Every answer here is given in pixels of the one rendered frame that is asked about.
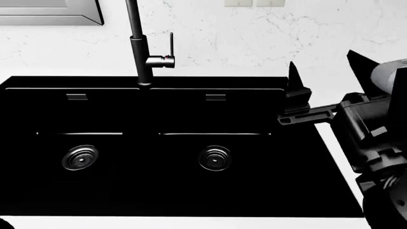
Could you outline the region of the round metal sink drain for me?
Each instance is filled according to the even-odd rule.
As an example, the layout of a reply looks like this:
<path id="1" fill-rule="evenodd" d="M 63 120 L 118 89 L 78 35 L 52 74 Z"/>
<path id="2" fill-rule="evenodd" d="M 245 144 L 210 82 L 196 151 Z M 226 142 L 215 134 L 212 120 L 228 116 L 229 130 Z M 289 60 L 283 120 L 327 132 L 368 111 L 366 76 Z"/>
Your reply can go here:
<path id="1" fill-rule="evenodd" d="M 63 168 L 75 171 L 91 166 L 99 157 L 99 150 L 92 145 L 82 145 L 70 149 L 62 158 Z"/>
<path id="2" fill-rule="evenodd" d="M 198 154 L 198 163 L 209 171 L 223 171 L 230 167 L 232 154 L 223 146 L 207 146 Z"/>

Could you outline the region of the beige wall outlet plate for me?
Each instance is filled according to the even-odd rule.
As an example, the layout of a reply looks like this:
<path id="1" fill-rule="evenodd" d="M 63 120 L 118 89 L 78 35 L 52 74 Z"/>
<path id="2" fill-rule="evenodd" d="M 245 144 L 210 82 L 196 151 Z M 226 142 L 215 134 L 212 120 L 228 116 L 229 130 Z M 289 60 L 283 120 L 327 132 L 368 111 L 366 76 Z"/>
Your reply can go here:
<path id="1" fill-rule="evenodd" d="M 224 0 L 224 7 L 252 7 L 253 0 Z"/>
<path id="2" fill-rule="evenodd" d="M 256 7 L 284 7 L 286 0 L 256 0 Z"/>

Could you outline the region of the dark metal kitchen faucet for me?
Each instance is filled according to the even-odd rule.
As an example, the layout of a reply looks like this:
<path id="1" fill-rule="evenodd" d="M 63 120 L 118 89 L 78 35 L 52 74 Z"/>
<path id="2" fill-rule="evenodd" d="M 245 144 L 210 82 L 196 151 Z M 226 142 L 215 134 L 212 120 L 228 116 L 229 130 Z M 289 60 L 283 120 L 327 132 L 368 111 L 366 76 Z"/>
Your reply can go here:
<path id="1" fill-rule="evenodd" d="M 132 35 L 130 44 L 137 70 L 138 84 L 150 85 L 153 82 L 153 68 L 175 68 L 174 34 L 169 34 L 170 54 L 150 55 L 148 39 L 143 34 L 137 0 L 125 0 Z"/>

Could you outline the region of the white cylindrical shaker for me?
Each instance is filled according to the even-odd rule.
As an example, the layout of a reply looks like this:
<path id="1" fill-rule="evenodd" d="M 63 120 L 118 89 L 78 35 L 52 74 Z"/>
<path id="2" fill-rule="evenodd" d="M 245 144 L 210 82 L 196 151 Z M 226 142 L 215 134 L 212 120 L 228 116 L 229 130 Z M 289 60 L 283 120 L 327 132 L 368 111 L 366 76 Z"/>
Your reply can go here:
<path id="1" fill-rule="evenodd" d="M 371 81 L 381 91 L 391 95 L 398 69 L 407 68 L 407 59 L 378 64 L 371 72 Z"/>

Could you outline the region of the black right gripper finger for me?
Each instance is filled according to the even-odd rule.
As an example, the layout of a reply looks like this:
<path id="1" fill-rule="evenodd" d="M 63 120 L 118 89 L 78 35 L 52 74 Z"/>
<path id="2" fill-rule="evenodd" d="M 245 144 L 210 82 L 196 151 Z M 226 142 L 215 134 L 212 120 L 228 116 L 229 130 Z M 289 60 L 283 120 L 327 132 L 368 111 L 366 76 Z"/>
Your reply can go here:
<path id="1" fill-rule="evenodd" d="M 379 89 L 371 80 L 371 73 L 379 63 L 371 60 L 353 50 L 347 53 L 347 60 L 349 62 L 352 72 L 356 76 L 364 93 L 368 97 L 379 97 L 387 95 L 384 91 Z"/>
<path id="2" fill-rule="evenodd" d="M 311 94 L 311 89 L 303 85 L 294 62 L 290 62 L 284 111 L 293 112 L 310 108 L 309 100 Z"/>

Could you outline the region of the black double basin sink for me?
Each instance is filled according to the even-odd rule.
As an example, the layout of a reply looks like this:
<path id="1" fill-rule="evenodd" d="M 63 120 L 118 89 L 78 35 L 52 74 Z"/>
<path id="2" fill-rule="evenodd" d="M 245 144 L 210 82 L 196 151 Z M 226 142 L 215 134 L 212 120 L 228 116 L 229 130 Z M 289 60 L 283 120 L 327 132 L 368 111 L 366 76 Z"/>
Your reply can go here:
<path id="1" fill-rule="evenodd" d="M 287 82 L 12 76 L 0 83 L 0 215 L 362 217 L 315 125 L 279 123 Z M 82 145 L 96 162 L 63 168 Z M 228 148 L 230 167 L 201 167 L 207 146 Z"/>

